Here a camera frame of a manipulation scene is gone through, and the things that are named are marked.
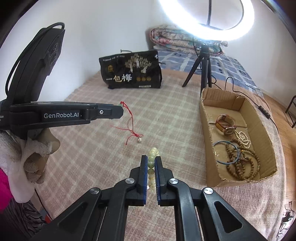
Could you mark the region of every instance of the watch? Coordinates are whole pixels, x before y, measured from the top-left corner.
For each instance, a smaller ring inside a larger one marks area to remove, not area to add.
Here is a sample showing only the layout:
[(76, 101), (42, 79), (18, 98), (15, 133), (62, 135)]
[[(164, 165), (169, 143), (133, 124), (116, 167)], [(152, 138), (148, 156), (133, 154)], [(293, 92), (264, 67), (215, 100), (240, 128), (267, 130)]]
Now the watch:
[(215, 125), (225, 136), (232, 135), (237, 128), (235, 120), (229, 115), (220, 115), (217, 118)]

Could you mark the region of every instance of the metal screw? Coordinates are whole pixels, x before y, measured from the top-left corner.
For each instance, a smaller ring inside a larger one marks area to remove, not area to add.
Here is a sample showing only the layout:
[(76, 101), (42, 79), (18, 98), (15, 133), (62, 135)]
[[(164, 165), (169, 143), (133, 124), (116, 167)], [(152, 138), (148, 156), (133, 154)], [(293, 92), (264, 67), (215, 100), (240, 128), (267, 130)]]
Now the metal screw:
[(100, 191), (99, 188), (91, 188), (91, 189), (89, 190), (89, 192), (90, 192), (91, 194), (98, 194), (99, 191)]
[(179, 180), (176, 179), (176, 178), (171, 178), (171, 179), (169, 180), (169, 182), (170, 182), (171, 184), (177, 184), (177, 183), (179, 182)]
[(205, 188), (204, 189), (205, 194), (212, 194), (213, 193), (213, 189), (212, 188)]
[(127, 184), (133, 184), (134, 182), (135, 182), (135, 179), (133, 179), (132, 177), (129, 177), (126, 179)]

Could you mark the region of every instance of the open cardboard box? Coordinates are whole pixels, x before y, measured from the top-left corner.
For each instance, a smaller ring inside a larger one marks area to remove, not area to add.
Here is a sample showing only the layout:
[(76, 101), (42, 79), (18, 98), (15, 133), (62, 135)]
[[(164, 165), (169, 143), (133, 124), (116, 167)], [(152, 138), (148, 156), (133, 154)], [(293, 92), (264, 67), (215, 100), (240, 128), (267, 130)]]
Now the open cardboard box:
[[(229, 91), (215, 88), (205, 88), (200, 99), (200, 115), (203, 125), (206, 151), (207, 185), (209, 187), (236, 186), (248, 183), (247, 180), (238, 180), (226, 169), (226, 165), (220, 164), (217, 160), (227, 162), (228, 154), (224, 144), (217, 144), (216, 141), (231, 141), (235, 138), (225, 136), (215, 126), (219, 115), (228, 114), (235, 119), (237, 131), (243, 131), (251, 140), (250, 149), (254, 150), (260, 160), (260, 171), (253, 178), (252, 182), (260, 182), (275, 175), (277, 171), (274, 150), (270, 138), (250, 101), (243, 96)], [(252, 155), (255, 169), (257, 161)], [(246, 164), (246, 174), (250, 173), (251, 165)]]

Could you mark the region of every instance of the tripod leg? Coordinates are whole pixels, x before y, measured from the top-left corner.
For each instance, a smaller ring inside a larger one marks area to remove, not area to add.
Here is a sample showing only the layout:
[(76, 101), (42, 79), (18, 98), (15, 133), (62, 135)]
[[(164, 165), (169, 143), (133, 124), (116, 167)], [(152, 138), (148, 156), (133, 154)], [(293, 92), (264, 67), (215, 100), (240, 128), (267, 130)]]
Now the tripod leg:
[(202, 90), (207, 86), (207, 76), (209, 69), (209, 60), (203, 58), (202, 59), (202, 81), (200, 84), (200, 95), (202, 94)]
[(209, 87), (212, 87), (212, 68), (211, 68), (211, 61), (209, 59), (209, 67), (207, 72), (207, 84)]
[(191, 68), (191, 70), (190, 70), (190, 72), (189, 72), (189, 75), (187, 76), (187, 78), (186, 78), (184, 84), (182, 85), (182, 87), (185, 87), (185, 86), (188, 84), (189, 80), (190, 80), (191, 77), (193, 76), (193, 74), (194, 74), (194, 72), (196, 71), (197, 67), (200, 65), (200, 62), (201, 62), (201, 61), (202, 61), (202, 59), (201, 59), (200, 57), (198, 57), (198, 58), (196, 59), (196, 61), (194, 62), (193, 66), (192, 66), (192, 68)]

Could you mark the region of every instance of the red cord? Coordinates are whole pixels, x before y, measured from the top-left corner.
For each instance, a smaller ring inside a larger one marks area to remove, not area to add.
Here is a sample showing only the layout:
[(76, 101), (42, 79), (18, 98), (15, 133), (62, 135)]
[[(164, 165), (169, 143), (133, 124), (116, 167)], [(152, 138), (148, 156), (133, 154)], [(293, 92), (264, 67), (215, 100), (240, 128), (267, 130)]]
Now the red cord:
[(128, 144), (128, 140), (129, 140), (132, 136), (135, 136), (135, 137), (141, 138), (141, 137), (143, 137), (144, 135), (142, 135), (142, 134), (137, 134), (137, 133), (134, 132), (134, 130), (133, 130), (133, 114), (132, 114), (132, 112), (130, 111), (129, 107), (126, 105), (126, 103), (124, 103), (123, 101), (121, 101), (120, 104), (122, 104), (123, 107), (125, 107), (125, 108), (128, 110), (128, 112), (131, 114), (132, 129), (131, 129), (131, 130), (130, 130), (130, 129), (124, 129), (124, 128), (120, 128), (120, 127), (117, 127), (117, 126), (114, 126), (114, 127), (117, 128), (117, 129), (120, 129), (120, 130), (130, 131), (130, 132), (132, 133), (132, 135), (130, 135), (130, 136), (128, 137), (128, 139), (126, 140), (126, 145), (127, 145), (127, 144)]

